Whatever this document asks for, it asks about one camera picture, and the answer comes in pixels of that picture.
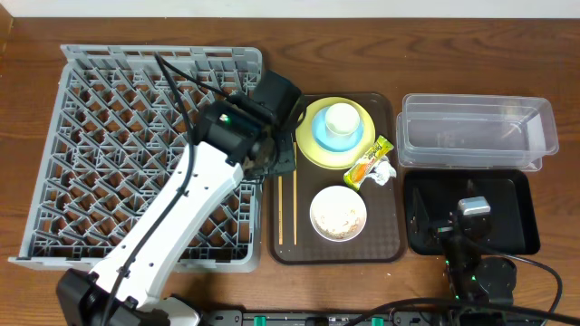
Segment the white tissue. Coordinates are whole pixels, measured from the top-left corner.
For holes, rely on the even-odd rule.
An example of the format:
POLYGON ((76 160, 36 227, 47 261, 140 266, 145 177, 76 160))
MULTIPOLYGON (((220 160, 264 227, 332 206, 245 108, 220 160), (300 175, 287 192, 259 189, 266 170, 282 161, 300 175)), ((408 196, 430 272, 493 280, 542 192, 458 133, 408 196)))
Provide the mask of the white tissue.
POLYGON ((371 169, 368 177, 377 185, 384 186, 391 178, 397 177, 396 169, 387 157, 381 158, 371 169))

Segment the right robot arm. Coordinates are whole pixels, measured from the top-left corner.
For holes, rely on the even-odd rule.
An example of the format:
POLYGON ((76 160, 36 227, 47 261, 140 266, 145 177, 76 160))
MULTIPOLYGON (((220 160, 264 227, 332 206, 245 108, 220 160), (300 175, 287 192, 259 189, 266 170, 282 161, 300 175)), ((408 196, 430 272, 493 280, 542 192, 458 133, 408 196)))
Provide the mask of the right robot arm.
POLYGON ((458 300, 511 305, 517 268, 507 258, 478 248, 491 230, 491 207, 484 197, 461 199, 446 215, 430 218, 418 188, 411 191, 412 223, 426 245, 438 246, 446 259, 449 287, 458 300))

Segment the wooden chopstick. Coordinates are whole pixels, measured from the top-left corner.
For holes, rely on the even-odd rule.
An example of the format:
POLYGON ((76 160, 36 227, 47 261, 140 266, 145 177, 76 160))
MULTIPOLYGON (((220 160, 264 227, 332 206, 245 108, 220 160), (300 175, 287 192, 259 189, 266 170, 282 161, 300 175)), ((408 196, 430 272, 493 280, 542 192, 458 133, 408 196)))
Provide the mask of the wooden chopstick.
POLYGON ((297 245, 297 144, 294 142, 295 169, 293 171, 293 235, 294 245, 297 245))
POLYGON ((283 226, 283 177, 279 176, 277 178, 277 190, 278 190, 278 244, 283 245, 284 243, 284 226, 283 226))

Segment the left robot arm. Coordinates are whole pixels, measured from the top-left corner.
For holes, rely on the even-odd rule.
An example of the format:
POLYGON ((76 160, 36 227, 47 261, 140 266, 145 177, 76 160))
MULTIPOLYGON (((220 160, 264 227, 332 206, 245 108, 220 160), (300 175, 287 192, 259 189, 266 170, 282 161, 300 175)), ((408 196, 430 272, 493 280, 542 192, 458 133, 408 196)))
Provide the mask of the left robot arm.
POLYGON ((271 174, 295 129, 302 94, 234 95, 198 114, 175 171, 123 240, 88 273, 68 270, 57 297, 69 325, 199 325, 161 292, 195 233, 245 175, 271 174))

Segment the green yellow snack wrapper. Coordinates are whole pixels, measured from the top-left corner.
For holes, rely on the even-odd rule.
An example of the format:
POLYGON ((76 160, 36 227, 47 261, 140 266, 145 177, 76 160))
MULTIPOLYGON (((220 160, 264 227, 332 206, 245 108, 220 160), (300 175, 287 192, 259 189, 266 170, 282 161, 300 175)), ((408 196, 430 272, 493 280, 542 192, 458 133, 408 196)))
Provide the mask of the green yellow snack wrapper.
POLYGON ((394 146, 384 136, 377 140, 357 159, 355 164, 343 175, 343 181, 349 188, 358 191, 362 183, 369 178, 372 167, 394 149, 394 146))

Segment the white bowl with food residue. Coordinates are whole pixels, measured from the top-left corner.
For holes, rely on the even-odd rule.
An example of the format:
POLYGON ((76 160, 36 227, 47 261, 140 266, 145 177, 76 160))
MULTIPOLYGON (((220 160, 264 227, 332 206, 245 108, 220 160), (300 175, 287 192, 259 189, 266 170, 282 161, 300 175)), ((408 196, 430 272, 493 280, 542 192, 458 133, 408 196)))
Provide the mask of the white bowl with food residue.
POLYGON ((309 208, 315 232, 338 243, 357 237, 366 225, 367 216, 367 207, 361 196, 344 186, 322 189, 314 196, 309 208))

